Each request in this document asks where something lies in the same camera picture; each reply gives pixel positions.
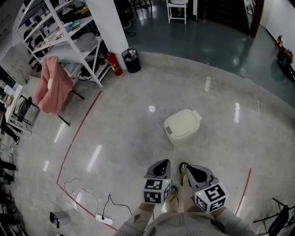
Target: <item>gray sleeve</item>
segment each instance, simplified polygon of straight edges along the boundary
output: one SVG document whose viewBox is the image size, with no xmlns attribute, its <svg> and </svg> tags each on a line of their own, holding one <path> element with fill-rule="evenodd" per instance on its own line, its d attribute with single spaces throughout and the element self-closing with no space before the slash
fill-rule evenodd
<svg viewBox="0 0 295 236">
<path fill-rule="evenodd" d="M 229 236 L 256 236 L 250 225 L 237 217 L 229 209 L 225 209 L 215 220 Z"/>
<path fill-rule="evenodd" d="M 142 236 L 152 213 L 136 209 L 127 221 L 118 229 L 114 236 Z"/>
</svg>

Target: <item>staircase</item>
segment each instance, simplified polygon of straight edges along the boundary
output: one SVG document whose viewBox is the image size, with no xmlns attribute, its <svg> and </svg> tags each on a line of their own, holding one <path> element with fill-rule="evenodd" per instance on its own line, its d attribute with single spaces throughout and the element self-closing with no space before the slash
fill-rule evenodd
<svg viewBox="0 0 295 236">
<path fill-rule="evenodd" d="M 244 0 L 206 0 L 204 16 L 249 34 Z"/>
</svg>

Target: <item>pink jacket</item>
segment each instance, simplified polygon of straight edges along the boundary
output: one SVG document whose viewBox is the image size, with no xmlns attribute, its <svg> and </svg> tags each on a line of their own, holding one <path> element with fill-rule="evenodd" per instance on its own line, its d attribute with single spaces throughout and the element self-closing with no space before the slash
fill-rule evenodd
<svg viewBox="0 0 295 236">
<path fill-rule="evenodd" d="M 48 90 L 47 85 L 50 78 L 53 80 L 51 88 Z M 40 85 L 35 92 L 33 101 L 44 113 L 59 115 L 72 88 L 73 81 L 60 66 L 59 58 L 56 56 L 45 58 L 42 64 Z"/>
</svg>

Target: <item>black wastebasket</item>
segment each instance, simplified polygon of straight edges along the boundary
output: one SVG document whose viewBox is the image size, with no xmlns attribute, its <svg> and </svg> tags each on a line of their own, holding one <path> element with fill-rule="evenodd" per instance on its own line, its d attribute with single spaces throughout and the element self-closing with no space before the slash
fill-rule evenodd
<svg viewBox="0 0 295 236">
<path fill-rule="evenodd" d="M 129 73 L 136 73 L 142 68 L 135 49 L 129 48 L 122 52 L 122 57 Z"/>
</svg>

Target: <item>red fire extinguisher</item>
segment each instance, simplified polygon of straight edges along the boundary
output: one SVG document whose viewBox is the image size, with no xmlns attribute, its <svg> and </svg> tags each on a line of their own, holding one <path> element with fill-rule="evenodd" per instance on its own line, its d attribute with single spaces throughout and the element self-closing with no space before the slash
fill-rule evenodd
<svg viewBox="0 0 295 236">
<path fill-rule="evenodd" d="M 116 55 L 114 53 L 108 52 L 106 55 L 106 59 L 112 67 L 112 70 L 115 72 L 116 76 L 120 76 L 123 72 L 120 68 L 120 65 L 116 59 Z"/>
<path fill-rule="evenodd" d="M 283 39 L 282 39 L 282 36 L 280 35 L 280 36 L 277 38 L 276 47 L 280 48 L 281 45 L 282 45 L 282 42 L 283 42 Z"/>
</svg>

